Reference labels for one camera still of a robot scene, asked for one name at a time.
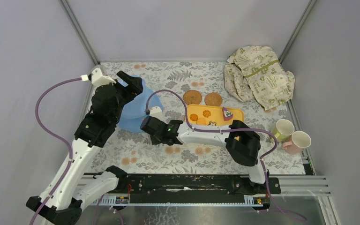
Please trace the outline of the yellow serving tray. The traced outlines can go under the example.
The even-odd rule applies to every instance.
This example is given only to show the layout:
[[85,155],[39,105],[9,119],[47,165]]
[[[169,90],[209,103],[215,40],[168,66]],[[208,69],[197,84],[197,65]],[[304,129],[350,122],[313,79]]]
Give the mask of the yellow serving tray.
[[[205,126],[208,126],[208,123],[210,121],[216,122],[216,126],[223,126],[223,125],[231,125],[234,120],[240,120],[244,122],[244,113],[241,109],[236,108],[227,108],[232,114],[233,118],[229,121],[223,121],[223,115],[222,115],[222,108],[221,106],[209,106],[209,105],[195,105],[191,104],[187,106],[187,118],[191,124],[196,124],[196,121],[191,121],[189,119],[189,116],[191,114],[197,114],[199,119],[204,118],[206,119],[207,124]],[[203,111],[209,110],[211,112],[211,116],[209,118],[203,117]]]

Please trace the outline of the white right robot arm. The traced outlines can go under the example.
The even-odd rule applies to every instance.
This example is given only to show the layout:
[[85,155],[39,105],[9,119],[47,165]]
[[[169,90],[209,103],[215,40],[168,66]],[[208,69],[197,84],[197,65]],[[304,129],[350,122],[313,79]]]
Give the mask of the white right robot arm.
[[147,116],[140,129],[150,135],[153,144],[205,144],[224,148],[237,164],[247,168],[254,192],[262,193],[269,186],[259,160],[260,136],[240,120],[225,126],[205,126],[181,120],[165,123]]

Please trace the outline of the blue three-tier cake stand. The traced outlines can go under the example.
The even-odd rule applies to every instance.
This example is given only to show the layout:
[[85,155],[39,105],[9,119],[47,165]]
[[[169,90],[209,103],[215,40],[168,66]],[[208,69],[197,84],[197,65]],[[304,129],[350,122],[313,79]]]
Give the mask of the blue three-tier cake stand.
[[130,103],[127,103],[120,117],[120,121],[117,126],[126,131],[132,133],[142,133],[140,125],[142,121],[146,118],[147,114],[145,112],[147,99],[153,93],[153,90],[147,87],[146,82],[142,79],[143,92],[136,96],[134,100]]

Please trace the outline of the woven rattan coaster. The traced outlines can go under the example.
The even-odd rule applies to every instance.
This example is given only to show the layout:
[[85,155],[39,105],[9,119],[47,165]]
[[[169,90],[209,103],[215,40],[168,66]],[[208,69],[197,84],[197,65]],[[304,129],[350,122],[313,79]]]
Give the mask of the woven rattan coaster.
[[223,99],[219,94],[211,92],[206,95],[206,97],[204,98],[204,102],[206,105],[210,106],[221,106]]
[[187,105],[200,104],[202,101],[202,94],[197,90],[189,90],[184,93],[182,99]]

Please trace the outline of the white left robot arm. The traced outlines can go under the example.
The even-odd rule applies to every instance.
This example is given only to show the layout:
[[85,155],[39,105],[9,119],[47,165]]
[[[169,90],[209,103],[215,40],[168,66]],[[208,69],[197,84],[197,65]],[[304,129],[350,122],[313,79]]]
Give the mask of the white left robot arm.
[[114,133],[126,104],[143,92],[143,80],[123,71],[114,80],[99,67],[81,81],[89,81],[96,88],[92,105],[74,134],[66,142],[68,155],[49,186],[26,205],[35,216],[42,216],[55,225],[75,224],[82,211],[107,192],[120,193],[128,188],[127,173],[110,166],[95,180],[81,189],[77,185],[94,156]]

